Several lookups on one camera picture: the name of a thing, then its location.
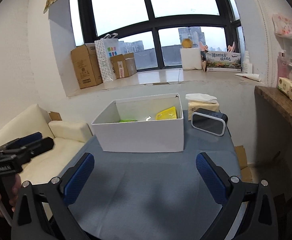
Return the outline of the green snack packet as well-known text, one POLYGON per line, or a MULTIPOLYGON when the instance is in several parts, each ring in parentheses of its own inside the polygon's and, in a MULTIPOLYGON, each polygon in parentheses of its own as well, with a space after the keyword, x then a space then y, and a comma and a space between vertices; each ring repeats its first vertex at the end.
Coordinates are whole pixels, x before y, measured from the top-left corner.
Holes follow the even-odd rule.
POLYGON ((122 119, 119 122, 136 122, 137 120, 132 120, 132 119, 122 119))

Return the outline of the yellow snack bag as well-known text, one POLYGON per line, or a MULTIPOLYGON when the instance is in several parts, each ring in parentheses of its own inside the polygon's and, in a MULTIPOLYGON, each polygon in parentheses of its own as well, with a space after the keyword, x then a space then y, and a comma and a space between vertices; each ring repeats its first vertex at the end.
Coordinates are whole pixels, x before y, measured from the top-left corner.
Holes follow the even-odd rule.
POLYGON ((170 107, 156 114, 155 120, 174 120, 177 119, 176 107, 170 107))

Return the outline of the cream sofa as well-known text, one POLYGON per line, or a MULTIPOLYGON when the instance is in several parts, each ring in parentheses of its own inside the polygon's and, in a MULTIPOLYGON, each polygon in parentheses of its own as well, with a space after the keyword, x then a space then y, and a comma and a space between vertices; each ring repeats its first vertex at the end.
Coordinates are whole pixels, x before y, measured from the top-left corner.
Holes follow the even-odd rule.
POLYGON ((87 123, 52 121, 44 109, 34 104, 0 130, 0 146, 23 139, 33 153, 27 155, 30 162, 22 165, 20 178, 36 185, 61 177, 62 170, 91 137, 87 123))

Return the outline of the large brown cardboard box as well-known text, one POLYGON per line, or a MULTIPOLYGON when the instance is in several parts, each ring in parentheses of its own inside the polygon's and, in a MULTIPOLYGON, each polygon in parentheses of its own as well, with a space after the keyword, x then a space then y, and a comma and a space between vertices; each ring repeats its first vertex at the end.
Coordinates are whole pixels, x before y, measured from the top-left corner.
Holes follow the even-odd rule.
POLYGON ((80 89, 103 83, 94 43, 86 43, 72 50, 71 59, 80 89))

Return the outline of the wooden side shelf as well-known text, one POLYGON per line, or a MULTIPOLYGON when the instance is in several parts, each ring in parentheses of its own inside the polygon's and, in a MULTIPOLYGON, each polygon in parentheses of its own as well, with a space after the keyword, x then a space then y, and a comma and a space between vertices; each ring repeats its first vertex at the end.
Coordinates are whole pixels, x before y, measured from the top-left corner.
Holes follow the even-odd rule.
POLYGON ((255 86, 254 92, 267 101, 292 127, 292 101, 279 89, 255 86))

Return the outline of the black white speaker clock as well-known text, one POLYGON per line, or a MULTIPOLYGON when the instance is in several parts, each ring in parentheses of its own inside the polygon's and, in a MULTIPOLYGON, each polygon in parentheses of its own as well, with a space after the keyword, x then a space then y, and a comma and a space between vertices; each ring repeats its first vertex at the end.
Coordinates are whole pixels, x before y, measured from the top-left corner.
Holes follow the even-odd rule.
POLYGON ((199 108, 191 116, 193 128, 216 136, 223 136, 227 128, 228 116, 221 112, 199 108))

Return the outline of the small brown cardboard box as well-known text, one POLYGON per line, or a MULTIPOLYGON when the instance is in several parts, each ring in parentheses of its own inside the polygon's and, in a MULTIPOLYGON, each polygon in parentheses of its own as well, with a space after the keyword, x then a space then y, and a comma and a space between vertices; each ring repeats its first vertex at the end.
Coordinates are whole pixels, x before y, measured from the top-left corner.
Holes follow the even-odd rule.
POLYGON ((137 73, 135 58, 133 53, 119 54, 110 57, 112 71, 116 79, 130 77, 137 73))

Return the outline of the white storage box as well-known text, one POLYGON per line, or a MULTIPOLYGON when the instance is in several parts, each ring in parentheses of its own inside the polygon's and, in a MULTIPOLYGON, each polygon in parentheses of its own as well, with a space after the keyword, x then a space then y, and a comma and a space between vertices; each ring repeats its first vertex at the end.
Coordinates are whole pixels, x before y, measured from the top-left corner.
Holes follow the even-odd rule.
POLYGON ((183 151, 183 124, 180 96, 173 93, 113 100, 91 126, 105 152, 170 153, 183 151), (155 120, 157 113, 173 106, 177 119, 155 120))

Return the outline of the white dotted paper bag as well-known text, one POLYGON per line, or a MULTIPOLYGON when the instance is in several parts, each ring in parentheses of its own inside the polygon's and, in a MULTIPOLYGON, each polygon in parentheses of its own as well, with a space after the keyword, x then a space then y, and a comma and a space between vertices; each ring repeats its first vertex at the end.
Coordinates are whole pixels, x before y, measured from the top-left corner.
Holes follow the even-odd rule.
POLYGON ((117 33, 106 34, 103 38, 100 38, 94 42, 103 83, 111 82, 116 79, 111 57, 121 54, 117 36, 117 33))

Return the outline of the rolled white paper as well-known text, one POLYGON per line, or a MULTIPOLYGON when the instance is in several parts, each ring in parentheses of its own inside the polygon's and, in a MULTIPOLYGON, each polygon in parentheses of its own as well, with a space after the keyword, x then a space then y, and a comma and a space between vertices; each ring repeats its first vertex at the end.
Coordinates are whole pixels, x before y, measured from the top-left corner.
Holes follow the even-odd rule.
POLYGON ((239 77, 244 77, 253 81, 257 81, 257 82, 261 81, 259 74, 236 73, 235 75, 239 77))

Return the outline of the white bottle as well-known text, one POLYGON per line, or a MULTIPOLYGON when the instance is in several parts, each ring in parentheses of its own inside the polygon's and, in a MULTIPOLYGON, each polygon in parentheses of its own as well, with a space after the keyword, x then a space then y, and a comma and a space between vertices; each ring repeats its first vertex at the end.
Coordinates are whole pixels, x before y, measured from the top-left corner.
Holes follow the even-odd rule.
POLYGON ((250 62, 250 56, 249 56, 248 51, 245 51, 245 53, 244 53, 242 64, 243 64, 243 66, 242 66, 243 73, 245 73, 245 74, 252 74, 253 73, 253 65, 250 62))

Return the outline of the printed landscape box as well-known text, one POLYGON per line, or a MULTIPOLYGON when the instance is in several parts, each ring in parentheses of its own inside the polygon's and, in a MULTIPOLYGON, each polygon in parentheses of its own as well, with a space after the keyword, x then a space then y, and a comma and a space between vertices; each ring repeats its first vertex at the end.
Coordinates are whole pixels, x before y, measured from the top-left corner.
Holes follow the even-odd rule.
POLYGON ((206 70, 208 72, 241 72, 241 54, 225 51, 208 51, 206 53, 206 70))

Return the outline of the white foam box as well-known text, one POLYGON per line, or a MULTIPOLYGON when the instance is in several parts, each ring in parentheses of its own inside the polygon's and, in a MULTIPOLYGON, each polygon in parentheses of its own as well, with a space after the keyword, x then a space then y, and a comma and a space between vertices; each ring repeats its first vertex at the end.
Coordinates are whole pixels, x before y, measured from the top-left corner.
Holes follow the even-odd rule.
POLYGON ((183 70, 202 70, 200 48, 181 48, 180 54, 183 70))

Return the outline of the yellow round fruit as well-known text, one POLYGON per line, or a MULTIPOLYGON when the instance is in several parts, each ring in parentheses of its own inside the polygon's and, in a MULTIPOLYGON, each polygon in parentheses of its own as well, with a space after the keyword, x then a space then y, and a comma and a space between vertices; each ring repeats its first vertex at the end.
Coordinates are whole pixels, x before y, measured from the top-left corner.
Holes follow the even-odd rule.
POLYGON ((193 47, 193 42, 189 38, 185 38, 181 42, 182 48, 192 48, 193 47))

